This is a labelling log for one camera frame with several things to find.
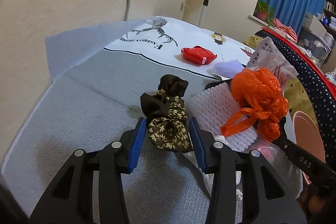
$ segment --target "orange plastic bag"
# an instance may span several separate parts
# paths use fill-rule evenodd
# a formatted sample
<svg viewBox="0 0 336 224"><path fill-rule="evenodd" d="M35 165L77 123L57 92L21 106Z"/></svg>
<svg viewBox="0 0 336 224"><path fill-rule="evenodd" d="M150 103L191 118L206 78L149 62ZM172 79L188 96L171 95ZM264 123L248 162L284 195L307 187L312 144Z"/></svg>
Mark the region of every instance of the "orange plastic bag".
<svg viewBox="0 0 336 224"><path fill-rule="evenodd" d="M282 96L278 79L268 69L243 69L233 77L231 93L242 109L220 127L223 136L244 131L257 120L258 133L265 139L273 141L280 136L278 122L287 114L288 101ZM250 117L234 124L243 114Z"/></svg>

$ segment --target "red package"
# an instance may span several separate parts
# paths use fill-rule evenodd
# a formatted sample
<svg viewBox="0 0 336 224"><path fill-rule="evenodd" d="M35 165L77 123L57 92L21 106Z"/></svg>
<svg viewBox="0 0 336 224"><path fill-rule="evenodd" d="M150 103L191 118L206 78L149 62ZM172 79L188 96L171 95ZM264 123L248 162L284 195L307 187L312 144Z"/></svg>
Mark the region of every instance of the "red package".
<svg viewBox="0 0 336 224"><path fill-rule="evenodd" d="M181 49L181 52L184 59L201 65L210 64L217 58L217 55L214 55L211 51L202 48L201 46L183 48Z"/></svg>

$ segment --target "blue gripper pad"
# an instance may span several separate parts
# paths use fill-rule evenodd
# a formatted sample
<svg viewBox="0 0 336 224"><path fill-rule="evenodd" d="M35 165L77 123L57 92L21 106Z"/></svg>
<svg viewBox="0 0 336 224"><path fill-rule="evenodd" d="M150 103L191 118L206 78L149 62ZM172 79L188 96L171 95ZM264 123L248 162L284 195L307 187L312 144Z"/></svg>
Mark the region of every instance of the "blue gripper pad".
<svg viewBox="0 0 336 224"><path fill-rule="evenodd" d="M134 137L134 139L132 146L129 150L129 161L127 166L128 171L130 173L133 172L134 168L138 164L145 135L146 135L146 120L144 118L140 118L132 133L132 137Z"/></svg>
<svg viewBox="0 0 336 224"><path fill-rule="evenodd" d="M197 160L198 167L202 172L205 172L207 164L205 162L205 150L199 135L199 126L195 118L191 118L189 122L189 134L193 143L194 152Z"/></svg>

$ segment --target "window sill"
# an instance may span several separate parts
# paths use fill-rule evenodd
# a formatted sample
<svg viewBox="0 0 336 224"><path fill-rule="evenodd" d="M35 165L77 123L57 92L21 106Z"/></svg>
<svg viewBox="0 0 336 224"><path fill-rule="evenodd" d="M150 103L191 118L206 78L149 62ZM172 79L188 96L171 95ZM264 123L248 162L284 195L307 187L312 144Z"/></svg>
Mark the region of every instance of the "window sill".
<svg viewBox="0 0 336 224"><path fill-rule="evenodd" d="M261 23L262 25L265 25L268 29L271 29L273 32L276 32L276 33L278 33L279 35L281 35L282 37L284 37L284 38L287 39L287 37L285 37L285 35L284 35L282 32L280 32L278 29L276 29L276 28L274 28L274 27L272 27L272 26L269 26L266 22L264 22L264 21L262 21L261 19L255 17L254 15L251 15L251 14L250 14L250 15L249 15L249 18L251 18L251 19L253 19L253 20L255 20L255 21Z"/></svg>

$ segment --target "red flower pot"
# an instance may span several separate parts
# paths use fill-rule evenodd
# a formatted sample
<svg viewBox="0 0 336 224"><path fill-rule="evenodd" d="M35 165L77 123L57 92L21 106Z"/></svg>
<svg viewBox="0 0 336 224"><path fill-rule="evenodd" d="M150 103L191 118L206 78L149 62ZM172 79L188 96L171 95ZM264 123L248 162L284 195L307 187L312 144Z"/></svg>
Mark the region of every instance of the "red flower pot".
<svg viewBox="0 0 336 224"><path fill-rule="evenodd" d="M262 21L264 21L266 19L266 17L267 17L267 13L265 13L265 12L259 12L257 14L257 18L261 19Z"/></svg>

